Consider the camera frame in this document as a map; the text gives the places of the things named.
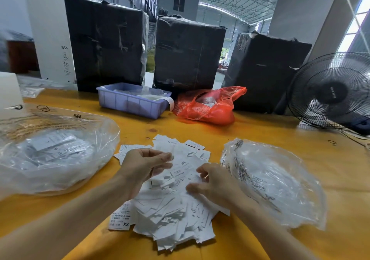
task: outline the black box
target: black box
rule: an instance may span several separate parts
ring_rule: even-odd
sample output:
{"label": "black box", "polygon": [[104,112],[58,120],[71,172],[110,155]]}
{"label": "black box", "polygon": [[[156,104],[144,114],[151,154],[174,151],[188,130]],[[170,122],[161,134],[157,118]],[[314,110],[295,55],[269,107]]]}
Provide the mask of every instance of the black box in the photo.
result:
{"label": "black box", "polygon": [[64,0],[79,91],[125,82],[141,85],[148,15],[106,1]]}
{"label": "black box", "polygon": [[226,28],[179,17],[159,16],[156,26],[155,87],[180,92],[212,89]]}
{"label": "black box", "polygon": [[272,113],[312,45],[257,32],[238,35],[224,87],[245,86],[235,110]]}

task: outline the hand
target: hand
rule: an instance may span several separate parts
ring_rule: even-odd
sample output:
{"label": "hand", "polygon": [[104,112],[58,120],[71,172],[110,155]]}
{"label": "hand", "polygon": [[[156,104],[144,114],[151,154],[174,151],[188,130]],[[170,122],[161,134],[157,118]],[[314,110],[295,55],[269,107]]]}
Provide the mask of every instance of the hand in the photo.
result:
{"label": "hand", "polygon": [[205,163],[197,168],[197,172],[206,183],[190,183],[186,187],[188,192],[203,194],[211,202],[228,209],[245,199],[238,181],[219,164]]}
{"label": "hand", "polygon": [[129,188],[128,200],[137,196],[143,182],[172,167],[171,153],[153,149],[134,149],[127,152],[116,177]]}

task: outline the electric fan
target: electric fan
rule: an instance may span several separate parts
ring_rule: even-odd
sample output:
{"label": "electric fan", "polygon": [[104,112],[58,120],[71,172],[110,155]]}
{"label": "electric fan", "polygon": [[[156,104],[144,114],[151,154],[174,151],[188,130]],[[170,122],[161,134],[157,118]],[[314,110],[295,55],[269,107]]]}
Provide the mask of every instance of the electric fan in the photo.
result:
{"label": "electric fan", "polygon": [[302,66],[287,91],[294,116],[314,127],[370,135],[370,57],[340,52]]}

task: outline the blue plastic crate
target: blue plastic crate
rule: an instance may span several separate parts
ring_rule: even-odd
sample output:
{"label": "blue plastic crate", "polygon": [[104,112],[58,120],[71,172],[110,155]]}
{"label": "blue plastic crate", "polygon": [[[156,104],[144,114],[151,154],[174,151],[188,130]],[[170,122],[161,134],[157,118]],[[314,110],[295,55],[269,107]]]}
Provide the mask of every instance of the blue plastic crate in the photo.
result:
{"label": "blue plastic crate", "polygon": [[[142,86],[138,85],[117,83],[101,86],[96,89],[99,91],[99,104],[101,107],[115,109],[150,119],[158,119],[160,115],[169,107],[169,103],[165,99],[154,101],[131,94],[114,91],[114,89],[135,90],[141,88]],[[171,92],[164,92],[167,93],[166,96],[171,96]]]}

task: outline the wooden table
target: wooden table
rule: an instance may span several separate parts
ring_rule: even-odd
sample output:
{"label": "wooden table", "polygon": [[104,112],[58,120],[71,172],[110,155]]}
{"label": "wooden table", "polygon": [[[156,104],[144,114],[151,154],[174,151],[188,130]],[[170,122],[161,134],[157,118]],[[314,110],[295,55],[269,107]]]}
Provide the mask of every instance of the wooden table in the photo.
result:
{"label": "wooden table", "polygon": [[[46,90],[26,102],[110,117],[121,128],[120,144],[151,144],[158,133],[181,142],[191,139],[211,151],[211,162],[219,162],[223,144],[236,137],[285,148],[302,158],[321,181],[329,208],[326,231],[302,226],[293,230],[294,236],[322,259],[369,259],[370,155],[364,147],[336,132],[297,128],[298,120],[293,117],[235,113],[233,125],[220,127],[180,119],[168,111],[157,120],[146,119],[101,108],[97,100],[97,94]],[[15,195],[1,201],[0,236],[104,183],[118,168],[118,160],[112,158],[85,186],[70,194]],[[108,221],[109,218],[102,222],[65,260],[268,259],[257,239],[233,215],[217,214],[214,218],[215,240],[202,246],[190,241],[179,245],[172,254],[158,253],[155,242],[132,230],[108,231]]]}

